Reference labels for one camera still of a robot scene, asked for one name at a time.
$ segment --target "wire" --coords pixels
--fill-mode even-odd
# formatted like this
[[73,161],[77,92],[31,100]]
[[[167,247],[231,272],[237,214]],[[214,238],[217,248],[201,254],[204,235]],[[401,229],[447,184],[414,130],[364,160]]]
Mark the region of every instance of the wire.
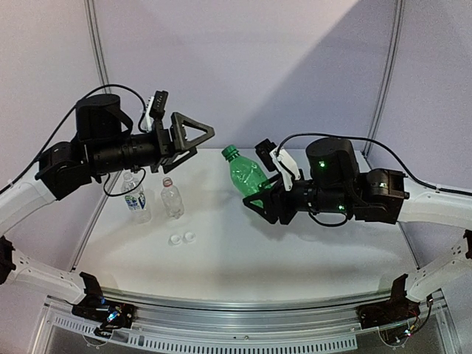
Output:
[[110,173],[108,174],[106,180],[105,180],[105,183],[103,184],[103,192],[108,196],[108,197],[121,197],[123,195],[127,195],[129,192],[133,192],[134,190],[137,190],[139,188],[139,186],[141,185],[141,183],[145,180],[145,177],[146,177],[146,170],[144,168],[139,168],[139,170],[142,171],[142,177],[141,177],[141,181],[139,181],[139,183],[134,186],[132,189],[130,190],[127,190],[126,192],[123,192],[123,193],[116,193],[116,194],[112,194],[110,192],[107,192],[106,190],[106,185],[108,184],[108,181],[110,181]]
[[411,330],[414,329],[414,326],[416,326],[416,324],[417,324],[418,320],[420,319],[420,317],[418,317],[416,312],[413,312],[413,311],[408,311],[408,312],[410,312],[410,314],[412,314],[415,317],[413,324],[410,326],[410,331],[411,331]]
[[404,344],[406,344],[410,338],[404,334],[403,330],[400,334],[398,334],[398,328],[393,330],[379,330],[378,336],[387,347],[394,349],[404,346]]
[[446,192],[446,193],[466,195],[466,196],[472,197],[472,192],[466,192],[464,190],[453,190],[453,189],[449,189],[449,188],[436,188],[436,186],[434,186],[433,184],[429,184],[428,182],[424,182],[424,181],[420,180],[419,178],[417,178],[411,172],[411,170],[405,165],[405,163],[402,161],[402,159],[400,159],[400,157],[398,157],[398,155],[390,147],[386,146],[385,144],[383,144],[381,142],[378,142],[377,140],[370,139],[370,138],[364,138],[364,137],[361,137],[361,136],[342,136],[342,135],[332,135],[332,134],[325,134],[325,133],[296,133],[296,134],[289,135],[285,139],[282,140],[279,147],[277,148],[277,156],[280,153],[280,149],[283,147],[283,145],[288,140],[293,139],[293,138],[297,138],[299,136],[323,136],[323,137],[327,137],[327,138],[338,138],[338,139],[360,140],[362,142],[371,142],[373,144],[376,144],[376,145],[380,146],[381,148],[385,149],[386,151],[388,151],[390,153],[390,155],[392,155],[395,158],[395,160],[397,160],[397,162],[405,170],[405,172],[408,174],[408,176],[413,181],[415,181],[416,183],[421,184],[422,186],[424,186],[426,188],[429,188],[429,189],[432,189],[432,190],[437,190],[437,191]]
[[[141,101],[141,104],[142,104],[142,107],[143,107],[143,113],[141,115],[141,118],[140,118],[140,121],[142,121],[142,119],[144,118],[145,114],[146,114],[146,102],[142,99],[141,95],[138,94],[136,91],[134,91],[132,88],[129,88],[127,86],[124,86],[124,85],[120,85],[118,83],[109,83],[107,85],[101,85],[93,90],[91,90],[88,94],[86,94],[84,97],[81,98],[81,100],[87,98],[88,96],[90,96],[91,94],[94,94],[95,92],[99,91],[99,90],[102,90],[102,89],[105,89],[107,87],[117,87],[119,89],[124,89],[126,91],[129,91],[131,92],[132,94],[134,94],[136,97],[139,98],[139,100]],[[46,140],[46,142],[44,143],[43,147],[38,151],[38,153],[36,154],[35,158],[26,166],[26,168],[20,172],[19,175],[17,175],[12,181],[11,183],[9,183],[7,186],[3,187],[1,190],[0,190],[0,195],[5,193],[7,190],[9,190],[9,188],[11,188],[11,186],[13,186],[16,182],[18,182],[21,177],[23,177],[27,172],[28,170],[39,160],[41,154],[46,150],[47,148],[47,145],[49,145],[49,143],[51,142],[52,138],[54,138],[54,136],[56,135],[56,133],[59,131],[60,127],[62,127],[62,125],[64,124],[64,122],[67,120],[67,118],[69,118],[69,116],[72,114],[72,112],[75,110],[75,105],[69,110],[69,112],[67,112],[66,116],[64,116],[64,118],[59,122],[58,126],[53,130],[53,132],[51,133],[51,135],[49,136],[49,138]]]
[[347,222],[347,215],[344,216],[344,220],[340,223],[323,223],[321,222],[320,220],[318,220],[316,218],[316,216],[312,213],[312,212],[309,212],[308,213],[308,216],[311,218],[311,220],[313,220],[315,223],[317,223],[318,225],[321,225],[321,226],[324,226],[324,227],[340,227],[340,226],[343,226],[346,222]]
[[429,320],[429,317],[431,316],[431,310],[432,310],[432,308],[433,308],[433,305],[429,305],[428,315],[426,315],[425,320],[424,320],[423,322],[421,322],[421,324],[417,327],[417,329],[416,329],[414,332],[412,332],[412,335],[413,335],[413,334],[416,334],[416,333],[418,333],[418,332],[420,332],[420,330],[421,330],[423,327],[425,327],[426,323],[427,323],[428,320]]
[[279,161],[279,164],[280,164],[280,166],[282,166],[282,168],[283,168],[285,171],[288,172],[288,174],[290,175],[290,177],[294,180],[294,179],[295,179],[294,173],[293,173],[292,171],[290,171],[290,170],[288,169],[288,167],[284,165],[283,162]]

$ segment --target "white table surface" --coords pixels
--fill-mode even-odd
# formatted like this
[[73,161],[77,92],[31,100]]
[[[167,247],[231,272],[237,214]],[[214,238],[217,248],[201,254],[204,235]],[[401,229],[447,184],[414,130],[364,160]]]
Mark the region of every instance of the white table surface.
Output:
[[[241,153],[258,161],[253,150]],[[309,176],[305,152],[290,153]],[[357,158],[361,170],[368,170],[360,153]],[[267,223],[244,207],[220,150],[200,149],[169,176],[181,191],[185,214],[177,221],[165,215],[163,174],[148,173],[144,186],[152,221],[132,224],[124,198],[109,198],[77,271],[121,291],[254,302],[384,290],[415,267],[398,226],[349,221],[329,229],[302,212],[288,226]],[[121,183],[120,177],[114,192]],[[171,235],[188,231],[196,234],[194,243],[169,245]]]

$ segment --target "white bottle cap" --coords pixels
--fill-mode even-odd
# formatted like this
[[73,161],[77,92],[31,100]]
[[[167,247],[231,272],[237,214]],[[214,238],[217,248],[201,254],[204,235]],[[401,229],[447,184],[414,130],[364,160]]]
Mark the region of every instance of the white bottle cap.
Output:
[[129,182],[133,179],[133,175],[131,174],[131,172],[126,171],[125,173],[123,173],[123,179]]
[[171,246],[177,246],[177,245],[180,245],[182,243],[182,237],[180,237],[180,235],[172,235],[170,236],[169,238],[169,244]]
[[185,243],[191,243],[193,241],[196,240],[196,236],[193,232],[185,232],[185,235],[184,235],[184,242]]

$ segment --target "bottle label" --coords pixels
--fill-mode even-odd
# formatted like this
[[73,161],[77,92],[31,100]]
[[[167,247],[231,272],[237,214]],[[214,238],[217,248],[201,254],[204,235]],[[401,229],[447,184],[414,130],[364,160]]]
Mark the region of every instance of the bottle label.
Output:
[[146,206],[146,197],[143,191],[139,192],[137,199],[134,195],[125,195],[125,200],[129,210],[141,210]]

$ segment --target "black mounting bracket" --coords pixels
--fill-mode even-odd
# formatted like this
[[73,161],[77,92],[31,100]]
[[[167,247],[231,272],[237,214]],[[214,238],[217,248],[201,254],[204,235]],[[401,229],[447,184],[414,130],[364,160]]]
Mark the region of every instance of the black mounting bracket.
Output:
[[274,172],[277,169],[270,155],[271,151],[276,147],[277,145],[269,139],[263,140],[256,145],[256,154],[269,172]]
[[393,281],[390,299],[357,308],[362,329],[387,325],[420,315],[420,303],[406,298],[407,277],[408,274],[404,274]]
[[83,272],[80,273],[80,276],[86,285],[86,297],[80,303],[72,306],[72,314],[100,322],[101,325],[94,331],[96,336],[108,338],[113,330],[131,328],[135,306],[105,299],[97,278]]
[[0,237],[0,285],[7,281],[8,274],[16,270],[16,265],[13,264],[13,251],[15,247],[5,238]]

